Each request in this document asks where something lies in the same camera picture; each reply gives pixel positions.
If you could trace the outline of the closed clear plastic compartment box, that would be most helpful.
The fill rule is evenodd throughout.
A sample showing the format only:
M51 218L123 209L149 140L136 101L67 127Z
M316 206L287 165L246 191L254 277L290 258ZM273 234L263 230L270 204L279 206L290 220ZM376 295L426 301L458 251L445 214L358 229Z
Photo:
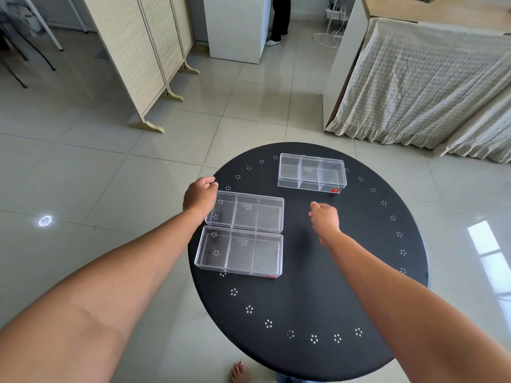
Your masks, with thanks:
M280 187L339 194L347 185L347 174L342 160L280 154Z

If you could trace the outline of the person's right forearm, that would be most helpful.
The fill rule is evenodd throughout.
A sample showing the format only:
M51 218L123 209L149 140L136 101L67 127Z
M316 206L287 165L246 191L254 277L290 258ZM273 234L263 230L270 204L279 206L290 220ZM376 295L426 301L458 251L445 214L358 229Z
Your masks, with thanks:
M341 231L320 240L411 383L511 383L511 353L458 309Z

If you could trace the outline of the wooden top table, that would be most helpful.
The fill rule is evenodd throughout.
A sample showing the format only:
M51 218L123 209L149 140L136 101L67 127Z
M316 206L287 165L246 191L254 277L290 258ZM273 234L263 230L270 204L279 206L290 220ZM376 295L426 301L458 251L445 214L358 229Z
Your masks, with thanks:
M355 0L323 90L323 130L333 121L361 51L371 18L442 29L511 36L511 1Z

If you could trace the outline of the person's bare foot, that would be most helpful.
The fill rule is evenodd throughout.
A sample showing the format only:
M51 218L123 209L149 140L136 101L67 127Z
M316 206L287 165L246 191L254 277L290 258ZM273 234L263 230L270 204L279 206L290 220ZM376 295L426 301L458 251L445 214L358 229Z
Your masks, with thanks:
M242 361L232 366L228 383L251 383L250 374Z

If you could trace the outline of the person's left forearm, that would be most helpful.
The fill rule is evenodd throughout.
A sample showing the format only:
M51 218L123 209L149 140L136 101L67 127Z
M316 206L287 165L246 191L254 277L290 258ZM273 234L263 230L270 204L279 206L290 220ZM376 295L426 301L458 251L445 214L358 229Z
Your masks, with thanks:
M0 383L109 383L208 211L191 207L76 270L0 329Z

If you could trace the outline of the person's left hand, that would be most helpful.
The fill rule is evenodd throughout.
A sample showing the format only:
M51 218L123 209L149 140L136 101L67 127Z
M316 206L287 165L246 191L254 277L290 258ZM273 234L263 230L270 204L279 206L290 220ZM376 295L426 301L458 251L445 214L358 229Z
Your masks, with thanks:
M213 210L218 187L200 187L200 178L189 185L183 198L183 213L194 221L195 226L199 226Z

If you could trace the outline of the open clear plastic compartment box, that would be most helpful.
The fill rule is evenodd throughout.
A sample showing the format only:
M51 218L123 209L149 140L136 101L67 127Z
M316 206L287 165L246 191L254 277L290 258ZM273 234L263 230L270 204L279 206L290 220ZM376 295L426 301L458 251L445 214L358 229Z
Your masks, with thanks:
M219 190L205 217L195 266L221 273L281 276L284 206L279 197Z

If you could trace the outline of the person's right hand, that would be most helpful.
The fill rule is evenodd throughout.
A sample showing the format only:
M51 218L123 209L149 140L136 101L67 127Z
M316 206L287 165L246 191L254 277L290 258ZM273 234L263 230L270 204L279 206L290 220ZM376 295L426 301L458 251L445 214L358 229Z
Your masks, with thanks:
M317 233L320 243L328 248L333 247L342 235L339 227L339 217L335 207L319 203L320 215L310 218L313 230Z

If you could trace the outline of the person's blue jeans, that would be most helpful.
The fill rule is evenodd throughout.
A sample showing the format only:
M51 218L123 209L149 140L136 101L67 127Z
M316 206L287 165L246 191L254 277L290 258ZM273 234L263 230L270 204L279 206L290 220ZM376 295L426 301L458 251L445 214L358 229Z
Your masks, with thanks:
M325 382L302 380L285 374L277 373L277 383L325 383Z

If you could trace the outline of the black stand legs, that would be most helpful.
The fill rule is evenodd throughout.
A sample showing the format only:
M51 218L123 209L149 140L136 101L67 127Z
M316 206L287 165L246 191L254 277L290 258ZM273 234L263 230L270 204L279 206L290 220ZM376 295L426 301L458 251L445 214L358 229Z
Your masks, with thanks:
M17 57L28 63L30 58L26 49L29 49L39 55L54 74L57 73L52 62L34 43L35 38L44 35L47 33L24 0L0 0L0 64L20 84L22 89L28 89L28 86L13 69L8 57Z

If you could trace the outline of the beige ruffled cloth cover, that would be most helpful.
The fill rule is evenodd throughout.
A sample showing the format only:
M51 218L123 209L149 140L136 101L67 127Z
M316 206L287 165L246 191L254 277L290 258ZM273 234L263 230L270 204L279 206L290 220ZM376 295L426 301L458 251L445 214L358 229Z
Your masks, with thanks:
M325 130L511 163L511 35L371 18Z

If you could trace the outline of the white pole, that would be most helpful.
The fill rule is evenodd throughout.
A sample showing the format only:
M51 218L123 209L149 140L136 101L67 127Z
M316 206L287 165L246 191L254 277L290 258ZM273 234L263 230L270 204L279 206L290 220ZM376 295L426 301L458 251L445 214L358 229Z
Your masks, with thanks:
M40 14L39 10L35 7L35 4L33 3L33 1L32 0L24 0L24 2L27 5L27 7L30 9L31 13L36 17L37 21L42 26L44 31L47 33L47 35L49 36L51 41L54 43L54 45L56 46L58 51L59 52L63 52L64 51L63 47L61 46L61 44L57 40L56 36L54 35L53 31L48 26L46 21L43 19L43 17Z

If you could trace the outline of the white cabinet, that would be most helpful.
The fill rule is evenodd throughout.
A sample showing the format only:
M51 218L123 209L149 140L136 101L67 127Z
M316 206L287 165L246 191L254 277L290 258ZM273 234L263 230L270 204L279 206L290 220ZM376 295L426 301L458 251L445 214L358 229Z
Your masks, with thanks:
M272 0L203 0L209 55L259 64L269 32Z

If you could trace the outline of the cream woven folding screen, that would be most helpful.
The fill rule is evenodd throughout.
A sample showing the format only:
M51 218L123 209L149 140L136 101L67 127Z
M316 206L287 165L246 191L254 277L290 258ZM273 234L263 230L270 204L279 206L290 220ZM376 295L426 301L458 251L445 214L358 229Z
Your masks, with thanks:
M137 112L128 125L163 134L145 116L160 98L184 101L170 89L177 73L200 74L187 61L196 44L188 0L83 2Z

